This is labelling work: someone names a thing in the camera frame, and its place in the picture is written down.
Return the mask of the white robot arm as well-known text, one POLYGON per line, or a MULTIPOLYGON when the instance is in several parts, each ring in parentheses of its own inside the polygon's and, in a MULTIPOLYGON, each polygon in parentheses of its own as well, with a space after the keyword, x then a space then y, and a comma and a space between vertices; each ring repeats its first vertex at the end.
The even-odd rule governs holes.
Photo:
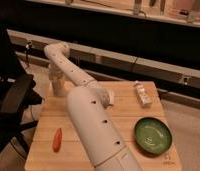
POLYGON ((74 84, 67 94, 69 117, 95 171, 142 171, 106 112, 114 93, 73 64, 66 43, 49 44, 44 53, 74 84))

